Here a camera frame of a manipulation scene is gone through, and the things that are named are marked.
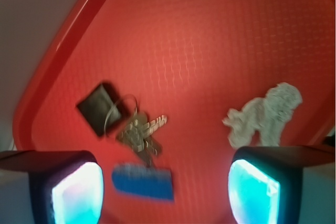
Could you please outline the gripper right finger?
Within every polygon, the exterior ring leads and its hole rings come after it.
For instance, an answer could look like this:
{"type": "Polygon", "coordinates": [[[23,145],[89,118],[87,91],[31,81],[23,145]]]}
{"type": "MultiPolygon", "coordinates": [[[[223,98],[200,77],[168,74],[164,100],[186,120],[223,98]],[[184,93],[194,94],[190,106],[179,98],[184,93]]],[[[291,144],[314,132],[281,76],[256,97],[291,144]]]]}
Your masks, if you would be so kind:
{"type": "Polygon", "coordinates": [[[241,147],[228,196],[237,223],[335,223],[335,149],[241,147]]]}

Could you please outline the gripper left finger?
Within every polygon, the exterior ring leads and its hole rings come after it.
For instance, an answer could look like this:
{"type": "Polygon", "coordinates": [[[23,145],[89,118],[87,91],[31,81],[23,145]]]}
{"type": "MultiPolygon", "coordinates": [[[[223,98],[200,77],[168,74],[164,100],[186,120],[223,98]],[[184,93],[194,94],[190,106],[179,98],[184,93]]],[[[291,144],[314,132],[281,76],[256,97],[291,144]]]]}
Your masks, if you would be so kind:
{"type": "Polygon", "coordinates": [[[1,152],[1,223],[98,223],[103,194],[89,151],[1,152]]]}

